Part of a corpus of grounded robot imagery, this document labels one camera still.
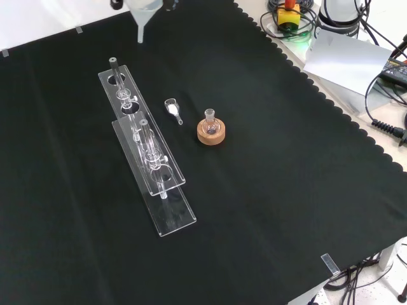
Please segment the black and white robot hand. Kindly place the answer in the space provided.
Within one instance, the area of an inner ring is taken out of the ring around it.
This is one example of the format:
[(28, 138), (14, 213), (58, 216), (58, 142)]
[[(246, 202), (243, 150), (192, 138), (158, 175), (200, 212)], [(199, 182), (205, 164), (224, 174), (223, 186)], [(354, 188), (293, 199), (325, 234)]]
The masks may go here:
[[(123, 0), (110, 0), (110, 5), (112, 7), (112, 9), (114, 10), (119, 10), (122, 9), (123, 7)], [(178, 0), (163, 0), (163, 7), (167, 10), (167, 11), (171, 11), (171, 10), (175, 10), (177, 8), (177, 5), (179, 4)]]

